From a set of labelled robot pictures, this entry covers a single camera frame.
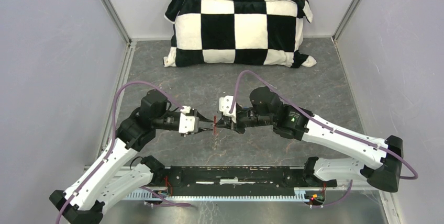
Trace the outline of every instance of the black and white pillow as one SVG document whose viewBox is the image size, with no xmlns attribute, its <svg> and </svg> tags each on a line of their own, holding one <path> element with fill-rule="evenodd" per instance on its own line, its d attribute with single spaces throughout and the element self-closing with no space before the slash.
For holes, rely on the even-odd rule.
<svg viewBox="0 0 444 224">
<path fill-rule="evenodd" d="M 165 18 L 174 26 L 165 67 L 201 63 L 311 67 L 298 50 L 307 0 L 172 0 Z"/>
</svg>

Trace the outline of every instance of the white square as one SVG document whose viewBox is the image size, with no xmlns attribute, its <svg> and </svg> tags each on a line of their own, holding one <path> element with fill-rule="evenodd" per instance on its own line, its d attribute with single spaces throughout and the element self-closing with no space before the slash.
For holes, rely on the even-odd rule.
<svg viewBox="0 0 444 224">
<path fill-rule="evenodd" d="M 267 15 L 235 14 L 236 49 L 268 49 Z"/>
<path fill-rule="evenodd" d="M 264 65 L 285 65 L 291 67 L 293 64 L 294 52 L 285 52 L 283 50 L 268 50 L 267 58 L 265 58 Z"/>
<path fill-rule="evenodd" d="M 201 50 L 201 15 L 185 14 L 176 18 L 177 48 L 182 50 Z"/>
<path fill-rule="evenodd" d="M 291 1 L 266 2 L 268 15 L 297 16 L 297 5 Z"/>
<path fill-rule="evenodd" d="M 234 63 L 236 50 L 203 50 L 206 63 Z"/>
<path fill-rule="evenodd" d="M 234 14 L 235 3 L 228 0 L 202 0 L 202 14 Z"/>
</svg>

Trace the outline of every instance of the purple cable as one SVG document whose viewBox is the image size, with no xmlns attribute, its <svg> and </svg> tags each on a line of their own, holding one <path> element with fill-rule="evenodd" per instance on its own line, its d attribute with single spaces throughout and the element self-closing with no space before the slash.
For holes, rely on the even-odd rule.
<svg viewBox="0 0 444 224">
<path fill-rule="evenodd" d="M 100 167 L 105 164 L 105 162 L 103 162 L 103 160 L 107 160 L 108 157 L 111 155 L 111 153 L 113 152 L 114 146 L 116 144 L 116 109 L 117 109 L 117 100 L 119 99 L 120 94 L 122 93 L 122 91 L 133 84 L 145 84 L 148 86 L 151 86 L 155 89 L 157 89 L 160 93 L 162 93 L 165 97 L 168 98 L 168 100 L 174 104 L 175 106 L 177 106 L 179 109 L 183 109 L 183 106 L 181 106 L 173 97 L 171 97 L 170 95 L 168 95 L 166 92 L 164 92 L 160 87 L 149 83 L 149 82 L 145 82 L 145 81 L 132 81 L 132 82 L 128 82 L 124 85 L 122 85 L 122 87 L 116 92 L 116 94 L 114 95 L 114 99 L 113 99 L 113 104 L 111 107 L 112 110 L 112 119 L 111 119 L 111 127 L 112 127 L 112 134 L 113 137 L 111 138 L 111 147 L 108 149 L 108 152 L 105 154 L 105 156 L 103 157 L 103 159 L 100 161 L 100 163 L 92 170 L 92 172 L 80 183 L 80 185 L 74 190 L 74 193 L 79 193 L 79 191 L 82 189 L 82 187 L 91 179 L 92 176 L 94 176 L 94 174 L 100 169 Z M 59 213 L 57 214 L 57 219 L 55 220 L 55 224 L 59 224 L 60 223 L 60 219 L 62 218 L 63 212 L 65 211 L 66 207 L 69 205 L 69 203 L 72 201 L 72 199 L 74 198 L 74 195 L 71 195 L 68 200 L 66 200 L 65 204 L 63 204 L 62 208 L 60 208 Z"/>
<path fill-rule="evenodd" d="M 353 185 L 353 180 L 350 180 L 350 184 L 349 184 L 349 186 L 347 188 L 346 193 L 342 197 L 340 197 L 339 200 L 335 200 L 335 201 L 333 201 L 331 203 L 328 203 L 328 204 L 325 204 L 325 205 L 322 205 L 322 206 L 312 206 L 312 208 L 324 208 L 324 207 L 333 206 L 333 205 L 336 205 L 336 204 L 342 202 L 350 194 L 351 186 L 352 185 Z"/>
<path fill-rule="evenodd" d="M 250 71 L 250 70 L 245 70 L 242 71 L 239 76 L 237 77 L 236 80 L 236 86 L 235 86 L 235 94 L 233 96 L 233 101 L 231 103 L 231 109 L 230 109 L 230 113 L 233 112 L 233 109 L 236 106 L 236 98 L 237 98 L 237 94 L 238 94 L 238 90 L 239 90 L 239 83 L 240 83 L 240 78 L 246 74 L 249 73 L 253 76 L 255 76 L 259 81 L 261 81 L 263 84 L 265 84 L 272 92 L 276 93 L 282 100 L 284 100 L 285 102 L 287 102 L 289 105 L 293 106 L 296 110 L 298 110 L 302 115 L 304 115 L 305 117 L 307 117 L 309 120 L 313 121 L 314 123 L 316 123 L 317 125 L 324 127 L 326 129 L 328 129 L 329 131 L 333 131 L 334 133 L 337 133 L 339 135 L 342 135 L 344 137 L 359 141 L 363 144 L 367 144 L 373 148 L 378 148 L 378 145 L 375 143 L 372 143 L 370 141 L 366 141 L 364 139 L 358 138 L 356 136 L 350 135 L 346 132 L 340 131 L 340 130 L 335 130 L 333 129 L 333 127 L 328 126 L 322 122 L 320 122 L 319 120 L 314 119 L 313 117 L 311 117 L 308 113 L 306 113 L 305 111 L 303 111 L 301 108 L 299 108 L 299 106 L 297 106 L 295 103 L 289 101 L 288 99 L 286 99 L 285 97 L 283 97 L 273 86 L 271 86 L 269 83 L 267 83 L 264 79 L 262 79 L 260 76 L 258 76 L 258 74 Z M 384 147 L 379 147 L 380 150 L 392 155 L 393 157 L 395 157 L 396 159 L 398 159 L 399 161 L 401 161 L 401 163 L 403 163 L 412 173 L 413 176 L 400 176 L 399 178 L 402 178 L 404 180 L 416 180 L 418 178 L 418 173 L 415 171 L 415 169 L 413 169 L 413 167 L 407 163 L 407 161 L 405 161 L 402 157 L 400 157 L 398 154 L 394 153 L 392 150 L 389 150 L 387 148 Z"/>
<path fill-rule="evenodd" d="M 140 189 L 143 189 L 143 190 L 149 191 L 149 192 L 152 193 L 155 197 L 161 199 L 162 202 L 166 202 L 166 203 L 168 203 L 168 204 L 165 204 L 165 205 L 153 205 L 154 207 L 191 207 L 191 204 L 190 204 L 190 203 L 174 203 L 174 202 L 171 202 L 171 201 L 169 201 L 169 200 L 163 198 L 162 196 L 158 195 L 158 194 L 155 193 L 153 190 L 151 190 L 151 189 L 149 189 L 149 188 L 146 188 L 146 187 L 144 187 L 144 186 L 141 187 Z"/>
</svg>

